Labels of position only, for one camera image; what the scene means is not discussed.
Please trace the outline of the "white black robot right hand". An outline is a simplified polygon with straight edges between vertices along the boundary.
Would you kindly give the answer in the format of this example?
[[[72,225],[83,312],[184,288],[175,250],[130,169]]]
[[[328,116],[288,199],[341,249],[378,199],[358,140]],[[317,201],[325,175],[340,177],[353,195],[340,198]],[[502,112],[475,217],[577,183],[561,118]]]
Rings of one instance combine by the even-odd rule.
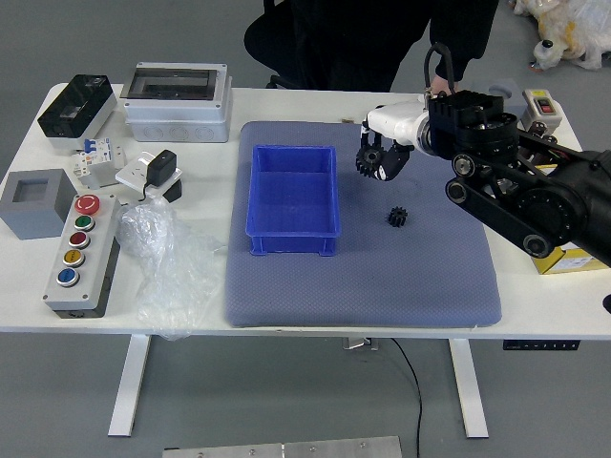
[[[423,102],[378,106],[362,122],[356,169],[365,177],[393,180],[412,151],[431,151],[429,137],[429,115]]]

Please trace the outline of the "person's left hand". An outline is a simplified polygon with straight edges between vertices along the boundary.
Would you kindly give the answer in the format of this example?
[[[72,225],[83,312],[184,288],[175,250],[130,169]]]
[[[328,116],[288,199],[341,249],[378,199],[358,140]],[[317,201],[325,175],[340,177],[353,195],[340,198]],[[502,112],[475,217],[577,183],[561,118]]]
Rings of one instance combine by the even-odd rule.
[[[455,94],[459,91],[458,84],[455,83],[450,87],[449,81],[441,76],[436,75],[430,83],[426,85],[425,95],[435,98],[438,96],[447,96]]]

